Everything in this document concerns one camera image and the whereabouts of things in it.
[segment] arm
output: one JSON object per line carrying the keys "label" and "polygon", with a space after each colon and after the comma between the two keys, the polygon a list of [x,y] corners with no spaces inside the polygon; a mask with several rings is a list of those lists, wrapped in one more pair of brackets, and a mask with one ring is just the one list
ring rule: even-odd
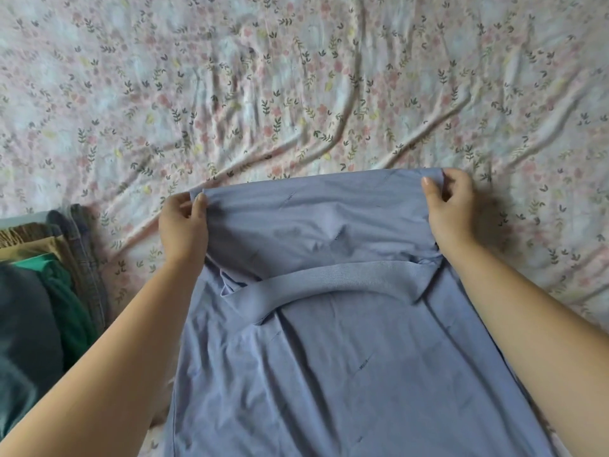
{"label": "arm", "polygon": [[448,201],[422,183],[442,253],[506,359],[574,457],[609,449],[609,336],[579,317],[473,237],[474,193],[454,169]]}
{"label": "arm", "polygon": [[165,265],[0,443],[0,456],[138,454],[205,260],[206,199],[187,199],[172,196],[161,212]]}

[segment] bed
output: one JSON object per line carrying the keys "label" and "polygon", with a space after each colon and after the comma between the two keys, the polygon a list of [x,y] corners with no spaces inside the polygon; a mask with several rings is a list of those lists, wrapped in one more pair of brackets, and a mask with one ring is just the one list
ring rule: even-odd
{"label": "bed", "polygon": [[173,193],[454,166],[482,240],[609,328],[608,0],[2,5],[0,216],[87,206],[114,316]]}

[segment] person's right arm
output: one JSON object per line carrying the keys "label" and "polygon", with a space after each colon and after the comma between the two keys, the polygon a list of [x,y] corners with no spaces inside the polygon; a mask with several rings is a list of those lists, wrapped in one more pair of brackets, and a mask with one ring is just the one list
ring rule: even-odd
{"label": "person's right arm", "polygon": [[446,169],[447,201],[424,178],[429,223],[469,299],[574,457],[609,454],[609,335],[493,256],[473,234],[470,177]]}

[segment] tan cloth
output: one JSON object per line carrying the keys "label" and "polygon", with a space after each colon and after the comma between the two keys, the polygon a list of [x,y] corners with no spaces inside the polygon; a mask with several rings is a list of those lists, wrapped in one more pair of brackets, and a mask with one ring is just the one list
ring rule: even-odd
{"label": "tan cloth", "polygon": [[0,230],[0,248],[38,241],[48,236],[48,227],[43,223],[27,223],[13,226]]}
{"label": "tan cloth", "polygon": [[52,253],[55,255],[63,267],[68,270],[72,276],[72,280],[74,281],[74,292],[80,301],[83,302],[83,280],[80,276],[78,263],[76,263],[76,260],[70,251],[70,247],[63,236],[47,237],[37,241],[25,242],[18,245],[12,245],[10,247],[0,248],[0,261],[21,261],[32,258],[33,256],[43,255],[45,253]]}

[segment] forearm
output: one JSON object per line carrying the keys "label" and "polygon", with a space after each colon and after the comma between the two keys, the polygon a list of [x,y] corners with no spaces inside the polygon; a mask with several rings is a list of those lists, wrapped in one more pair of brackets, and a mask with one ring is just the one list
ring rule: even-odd
{"label": "forearm", "polygon": [[609,336],[480,245],[451,258],[478,314],[574,457],[609,449]]}
{"label": "forearm", "polygon": [[166,264],[0,443],[0,456],[137,455],[197,273]]}

